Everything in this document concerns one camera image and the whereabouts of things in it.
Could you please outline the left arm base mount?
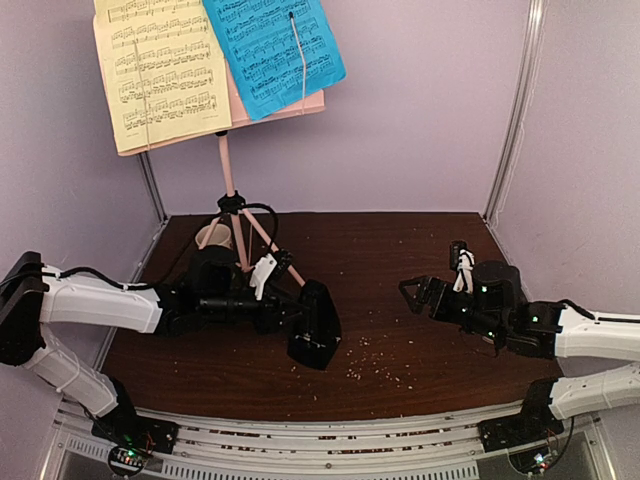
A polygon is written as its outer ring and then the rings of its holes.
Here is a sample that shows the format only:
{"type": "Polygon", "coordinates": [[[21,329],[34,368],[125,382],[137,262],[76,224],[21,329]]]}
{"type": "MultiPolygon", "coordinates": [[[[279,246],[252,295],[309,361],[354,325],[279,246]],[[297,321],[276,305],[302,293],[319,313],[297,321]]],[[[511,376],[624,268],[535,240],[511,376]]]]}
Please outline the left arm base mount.
{"type": "Polygon", "coordinates": [[[143,454],[171,454],[174,450],[179,431],[175,422],[140,416],[121,406],[103,416],[87,413],[93,423],[91,433],[96,437],[143,454]]]}

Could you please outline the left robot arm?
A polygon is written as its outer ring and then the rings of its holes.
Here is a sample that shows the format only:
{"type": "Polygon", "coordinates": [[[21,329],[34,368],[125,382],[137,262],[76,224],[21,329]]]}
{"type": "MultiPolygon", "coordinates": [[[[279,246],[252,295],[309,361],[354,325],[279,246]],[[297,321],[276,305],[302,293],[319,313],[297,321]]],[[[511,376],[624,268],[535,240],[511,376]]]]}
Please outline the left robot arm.
{"type": "Polygon", "coordinates": [[[273,333],[310,312],[301,300],[269,287],[279,270],[268,254],[244,273],[230,249],[209,246],[196,251],[186,273],[170,283],[126,284],[91,267],[61,271],[26,252],[1,282],[1,362],[33,371],[80,403],[100,430],[133,444],[145,428],[125,387],[79,360],[55,338],[52,325],[176,337],[213,323],[249,321],[258,333],[273,333]]]}

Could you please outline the black metronome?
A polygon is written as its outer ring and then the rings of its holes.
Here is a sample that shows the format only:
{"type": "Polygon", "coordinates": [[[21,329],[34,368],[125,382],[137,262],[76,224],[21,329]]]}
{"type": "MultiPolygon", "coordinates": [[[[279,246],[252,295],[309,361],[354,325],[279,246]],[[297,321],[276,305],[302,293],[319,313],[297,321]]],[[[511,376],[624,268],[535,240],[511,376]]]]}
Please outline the black metronome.
{"type": "Polygon", "coordinates": [[[298,304],[302,317],[294,321],[287,355],[304,367],[324,371],[342,340],[336,306],[327,286],[312,279],[302,287],[298,304]]]}

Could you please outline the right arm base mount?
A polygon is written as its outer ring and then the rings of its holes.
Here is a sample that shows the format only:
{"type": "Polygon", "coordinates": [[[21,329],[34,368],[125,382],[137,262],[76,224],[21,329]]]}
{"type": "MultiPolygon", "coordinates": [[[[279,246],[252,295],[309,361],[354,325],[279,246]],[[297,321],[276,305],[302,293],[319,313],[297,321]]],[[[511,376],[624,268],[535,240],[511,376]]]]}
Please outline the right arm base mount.
{"type": "Polygon", "coordinates": [[[550,413],[520,412],[484,420],[478,424],[478,429],[483,449],[489,453],[544,440],[549,432],[561,434],[564,423],[550,413]]]}

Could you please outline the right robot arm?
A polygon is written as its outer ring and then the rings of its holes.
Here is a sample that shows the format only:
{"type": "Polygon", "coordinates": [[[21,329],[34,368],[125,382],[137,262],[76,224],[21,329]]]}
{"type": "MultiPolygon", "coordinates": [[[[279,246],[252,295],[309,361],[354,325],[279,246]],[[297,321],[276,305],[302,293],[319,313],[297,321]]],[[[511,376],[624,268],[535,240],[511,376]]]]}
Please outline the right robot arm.
{"type": "Polygon", "coordinates": [[[639,318],[590,311],[575,302],[529,301],[519,270],[501,261],[459,264],[456,279],[403,280],[399,290],[414,314],[426,312],[493,344],[529,358],[593,357],[623,361],[600,373],[531,384],[513,419],[519,440],[535,440],[551,424],[576,415],[639,402],[639,318]]]}

